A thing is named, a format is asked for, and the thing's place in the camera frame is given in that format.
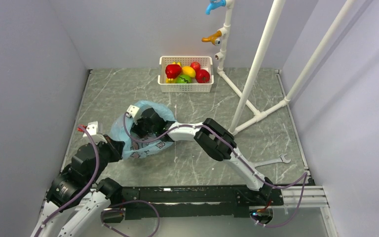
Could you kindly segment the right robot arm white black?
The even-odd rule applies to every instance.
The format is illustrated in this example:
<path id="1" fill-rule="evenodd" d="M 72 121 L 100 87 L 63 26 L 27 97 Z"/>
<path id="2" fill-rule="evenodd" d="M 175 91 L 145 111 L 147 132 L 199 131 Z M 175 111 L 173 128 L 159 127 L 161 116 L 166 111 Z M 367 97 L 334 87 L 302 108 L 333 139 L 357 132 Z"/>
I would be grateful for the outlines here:
<path id="1" fill-rule="evenodd" d="M 226 163 L 243 179 L 256 204 L 264 205 L 271 199 L 271 181 L 241 154 L 234 136 L 212 118 L 183 124 L 163 119 L 154 108 L 137 106 L 130 106 L 126 116 L 133 119 L 131 132 L 138 137 L 155 135 L 154 140 L 162 142 L 194 141 L 210 158 Z"/>

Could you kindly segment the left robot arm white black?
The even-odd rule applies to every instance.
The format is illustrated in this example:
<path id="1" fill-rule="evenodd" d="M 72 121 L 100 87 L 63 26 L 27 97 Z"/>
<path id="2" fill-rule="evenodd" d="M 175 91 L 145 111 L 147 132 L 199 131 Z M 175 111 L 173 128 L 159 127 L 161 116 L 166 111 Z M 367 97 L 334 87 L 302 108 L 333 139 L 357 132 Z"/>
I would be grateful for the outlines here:
<path id="1" fill-rule="evenodd" d="M 53 180 L 42 213 L 32 232 L 34 237 L 77 237 L 107 207 L 123 201 L 123 187 L 111 178 L 96 183 L 108 163 L 122 159 L 123 141 L 104 135 L 93 146 L 81 146 L 62 172 Z"/>

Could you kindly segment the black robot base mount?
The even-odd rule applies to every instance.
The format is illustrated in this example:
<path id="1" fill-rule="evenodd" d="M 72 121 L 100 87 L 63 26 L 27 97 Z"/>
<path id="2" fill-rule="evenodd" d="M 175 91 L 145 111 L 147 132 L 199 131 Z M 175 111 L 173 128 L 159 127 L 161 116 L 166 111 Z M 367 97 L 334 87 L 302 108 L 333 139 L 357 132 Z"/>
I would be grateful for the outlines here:
<path id="1" fill-rule="evenodd" d="M 263 197 L 245 185 L 123 187 L 108 206 L 109 223 L 156 217 L 232 216 L 248 218 L 254 209 L 282 206 L 282 192 Z"/>

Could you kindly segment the red fake tomato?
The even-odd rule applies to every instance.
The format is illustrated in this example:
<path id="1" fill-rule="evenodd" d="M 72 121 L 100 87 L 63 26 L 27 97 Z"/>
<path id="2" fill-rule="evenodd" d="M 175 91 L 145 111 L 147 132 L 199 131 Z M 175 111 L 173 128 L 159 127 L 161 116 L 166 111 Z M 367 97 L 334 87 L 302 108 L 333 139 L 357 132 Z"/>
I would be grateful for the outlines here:
<path id="1" fill-rule="evenodd" d="M 198 70 L 195 75 L 195 79 L 198 83 L 208 83 L 210 78 L 210 73 L 205 69 Z"/>

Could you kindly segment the yellow fake fruit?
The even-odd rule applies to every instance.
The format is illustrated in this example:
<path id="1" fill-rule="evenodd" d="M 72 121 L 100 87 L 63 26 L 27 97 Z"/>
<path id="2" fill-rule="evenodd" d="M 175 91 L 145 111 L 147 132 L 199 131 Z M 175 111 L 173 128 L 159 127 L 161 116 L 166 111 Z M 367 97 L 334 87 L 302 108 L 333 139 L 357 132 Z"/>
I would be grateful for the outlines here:
<path id="1" fill-rule="evenodd" d="M 182 67 L 182 74 L 189 76 L 190 78 L 195 78 L 196 71 L 191 66 L 184 66 Z"/>

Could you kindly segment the red fake bell pepper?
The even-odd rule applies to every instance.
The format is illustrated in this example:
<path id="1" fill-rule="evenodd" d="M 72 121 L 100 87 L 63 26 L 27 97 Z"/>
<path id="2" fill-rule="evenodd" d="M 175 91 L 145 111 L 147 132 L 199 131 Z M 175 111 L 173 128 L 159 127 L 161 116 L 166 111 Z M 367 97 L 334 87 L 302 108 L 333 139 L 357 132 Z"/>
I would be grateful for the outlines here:
<path id="1" fill-rule="evenodd" d="M 182 73 L 182 67 L 179 64 L 169 64 L 165 68 L 167 79 L 175 79 Z"/>

